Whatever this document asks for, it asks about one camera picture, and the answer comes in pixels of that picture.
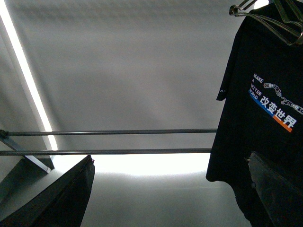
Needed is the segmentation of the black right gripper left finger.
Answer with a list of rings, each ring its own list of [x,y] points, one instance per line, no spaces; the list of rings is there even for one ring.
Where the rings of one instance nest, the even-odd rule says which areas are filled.
[[[79,227],[95,175],[90,155],[63,174],[24,206],[4,218],[2,227]]]

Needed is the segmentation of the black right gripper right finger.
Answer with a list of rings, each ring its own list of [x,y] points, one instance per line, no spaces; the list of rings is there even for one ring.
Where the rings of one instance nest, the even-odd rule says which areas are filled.
[[[303,175],[252,152],[249,169],[257,194],[276,227],[303,225]]]

